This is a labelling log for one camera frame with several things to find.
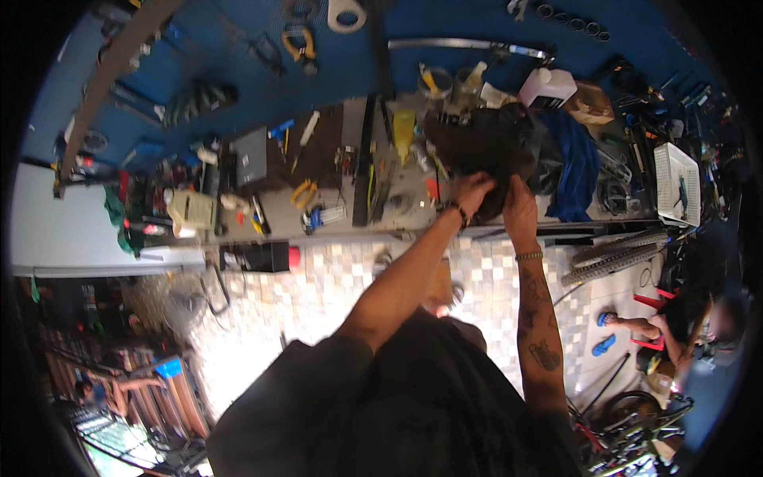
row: dark hair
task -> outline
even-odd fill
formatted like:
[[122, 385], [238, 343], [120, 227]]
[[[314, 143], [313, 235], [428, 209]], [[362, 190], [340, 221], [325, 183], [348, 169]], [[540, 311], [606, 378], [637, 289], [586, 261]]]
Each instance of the dark hair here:
[[93, 383], [89, 379], [83, 379], [74, 383], [74, 397], [77, 399], [85, 398], [85, 386], [93, 387]]

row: wooden workbench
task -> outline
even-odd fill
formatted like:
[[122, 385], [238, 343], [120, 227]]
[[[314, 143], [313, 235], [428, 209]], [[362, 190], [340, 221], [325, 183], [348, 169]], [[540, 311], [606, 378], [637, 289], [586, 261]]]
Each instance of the wooden workbench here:
[[[390, 102], [388, 107], [391, 114], [394, 114], [399, 108], [406, 107], [411, 101], [410, 98], [403, 97], [399, 102]], [[361, 128], [363, 114], [365, 110], [365, 98], [350, 99], [344, 102], [342, 146], [360, 146]], [[596, 137], [598, 131], [592, 131]], [[379, 163], [386, 159], [387, 164], [396, 161], [397, 155], [393, 149], [387, 146], [388, 142], [385, 135], [384, 122], [382, 114], [377, 108], [374, 121], [373, 138], [378, 144], [375, 161]], [[413, 160], [409, 160], [406, 167], [398, 167], [395, 173], [395, 179], [390, 191], [390, 195], [397, 193], [408, 194], [413, 199], [412, 209], [403, 215], [395, 214], [392, 211], [385, 210], [382, 220], [375, 224], [369, 224], [367, 227], [353, 227], [353, 194], [354, 187], [352, 179], [346, 177], [343, 180], [342, 193], [346, 202], [347, 218], [333, 224], [328, 224], [317, 229], [310, 237], [306, 237], [301, 228], [300, 216], [302, 211], [297, 210], [289, 201], [292, 189], [283, 189], [276, 192], [263, 192], [259, 194], [262, 201], [262, 207], [270, 223], [272, 234], [267, 238], [260, 236], [254, 231], [251, 224], [244, 222], [239, 225], [236, 221], [236, 213], [223, 211], [221, 221], [227, 226], [227, 233], [222, 237], [214, 237], [209, 234], [204, 245], [216, 245], [224, 243], [251, 243], [264, 241], [287, 240], [292, 243], [305, 242], [306, 240], [378, 240], [379, 237], [403, 237], [405, 235], [415, 236], [422, 230], [426, 230], [428, 225], [435, 219], [436, 212], [430, 207], [427, 198], [425, 180], [427, 177], [434, 177], [433, 172], [423, 173]], [[443, 196], [448, 197], [447, 185], [443, 186]], [[309, 208], [317, 203], [323, 203], [326, 206], [336, 204], [339, 194], [336, 189], [319, 189]], [[592, 222], [587, 223], [561, 223], [557, 218], [546, 217], [546, 209], [550, 203], [550, 197], [537, 198], [538, 201], [538, 228], [539, 235], [548, 237], [585, 237], [590, 235], [603, 235], [617, 233], [626, 230], [641, 230], [644, 227], [654, 224], [656, 216], [645, 213], [644, 211], [629, 212], [628, 214], [617, 217], [602, 211], [598, 200], [594, 198], [591, 206], [588, 208], [588, 215]], [[487, 225], [480, 227], [470, 227], [464, 232], [469, 237], [494, 237], [495, 239], [505, 239], [502, 235], [503, 221], [499, 216]]]

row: blue wall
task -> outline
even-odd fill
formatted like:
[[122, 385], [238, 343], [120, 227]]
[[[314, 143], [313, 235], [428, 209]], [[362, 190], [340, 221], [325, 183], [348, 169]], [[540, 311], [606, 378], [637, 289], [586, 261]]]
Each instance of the blue wall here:
[[[285, 24], [280, 0], [218, 0], [226, 15], [246, 28], [251, 38], [264, 31], [276, 43], [288, 73], [275, 78], [247, 56], [240, 44], [227, 42], [210, 1], [188, 2], [175, 14], [173, 22], [198, 45], [198, 53], [189, 50], [194, 56], [183, 62], [160, 42], [142, 59], [140, 69], [124, 81], [162, 104], [193, 79], [230, 83], [239, 90], [238, 104], [167, 132], [105, 105], [92, 125], [109, 140], [108, 149], [98, 158], [119, 163], [141, 137], [160, 140], [169, 150], [181, 150], [208, 131], [230, 134], [376, 90], [367, 28], [350, 35], [335, 34], [326, 26], [327, 2], [320, 3], [320, 11], [311, 22], [320, 70], [316, 77], [307, 78], [280, 44]], [[598, 21], [612, 34], [612, 40], [603, 44], [581, 33], [544, 23], [532, 10], [528, 10], [523, 23], [517, 23], [506, 13], [505, 2], [500, 0], [397, 2], [385, 12], [385, 30], [390, 38], [472, 37], [529, 46], [556, 45], [555, 65], [578, 77], [590, 75], [607, 58], [621, 53], [646, 73], [654, 85], [675, 69], [685, 73], [695, 71], [689, 85], [700, 79], [711, 81], [709, 70], [676, 43], [665, 29], [661, 15], [646, 0], [558, 0], [553, 5]], [[32, 124], [37, 131], [28, 134], [23, 154], [53, 160], [50, 145], [81, 100], [82, 83], [94, 68], [95, 53], [101, 45], [97, 22], [84, 19], [72, 33], [62, 62], [51, 69], [33, 113]], [[390, 56], [399, 92], [414, 89], [420, 61], [455, 72], [462, 66], [488, 60], [485, 52], [452, 49], [397, 50], [391, 51]], [[515, 56], [506, 65], [488, 71], [486, 79], [500, 88], [516, 91], [532, 67], [528, 59]]]

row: bicycle tire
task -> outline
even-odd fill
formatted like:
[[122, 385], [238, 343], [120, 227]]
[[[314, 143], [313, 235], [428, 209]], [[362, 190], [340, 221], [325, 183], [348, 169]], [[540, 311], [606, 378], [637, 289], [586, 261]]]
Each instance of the bicycle tire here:
[[617, 255], [624, 249], [632, 249], [634, 247], [651, 245], [652, 243], [662, 244], [667, 240], [668, 235], [664, 230], [649, 229], [631, 237], [617, 239], [614, 242], [602, 243], [600, 245], [593, 246], [590, 249], [576, 253], [572, 257], [571, 264], [575, 268], [582, 268], [584, 266], [593, 265], [594, 263], [600, 262], [601, 260], [607, 259], [613, 255]]
[[[621, 419], [621, 416], [616, 416], [615, 413], [620, 409], [618, 406], [623, 399], [630, 399], [630, 398], [636, 398], [637, 401], [634, 403], [637, 408], [640, 408], [642, 404], [649, 403], [651, 404], [654, 409], [662, 413], [662, 408], [660, 407], [660, 404], [657, 402], [657, 399], [649, 394], [648, 392], [644, 391], [626, 391], [621, 392], [618, 395], [613, 396], [609, 401], [604, 403], [603, 406], [601, 406], [601, 411], [599, 418], [597, 420], [597, 427], [600, 429], [604, 429], [605, 427], [613, 426], [616, 424], [622, 424], [618, 423], [617, 419]], [[613, 422], [607, 422], [608, 419], [615, 418], [616, 420]]]
[[620, 250], [618, 253], [608, 256], [593, 265], [573, 269], [562, 277], [562, 286], [580, 285], [591, 280], [599, 279], [614, 272], [626, 269], [637, 263], [644, 262], [657, 255], [660, 246], [657, 243], [642, 245], [628, 250]]

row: bicycle frame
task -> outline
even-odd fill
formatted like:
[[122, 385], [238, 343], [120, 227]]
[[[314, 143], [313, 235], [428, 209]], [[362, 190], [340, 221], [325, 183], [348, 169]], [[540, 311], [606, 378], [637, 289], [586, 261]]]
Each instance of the bicycle frame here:
[[[576, 428], [578, 428], [591, 441], [596, 453], [601, 454], [599, 460], [588, 467], [589, 470], [594, 475], [603, 477], [622, 472], [624, 469], [637, 464], [642, 459], [658, 459], [659, 453], [653, 440], [663, 440], [678, 433], [682, 433], [683, 431], [681, 428], [673, 424], [694, 407], [694, 400], [692, 398], [677, 395], [676, 400], [685, 400], [688, 401], [688, 404], [668, 414], [663, 414], [658, 417], [647, 417], [637, 424], [625, 429], [623, 429], [620, 424], [616, 424], [614, 427], [606, 429], [602, 433], [595, 433], [589, 426], [577, 421], [575, 423]], [[632, 418], [634, 414], [638, 413], [631, 414], [626, 418], [625, 422]], [[638, 456], [605, 469], [603, 472], [595, 473], [598, 469], [601, 469], [602, 466], [606, 466], [608, 463], [611, 464], [613, 461], [617, 462], [621, 459], [625, 459], [629, 454], [639, 450], [645, 450], [645, 452], [639, 452]]]

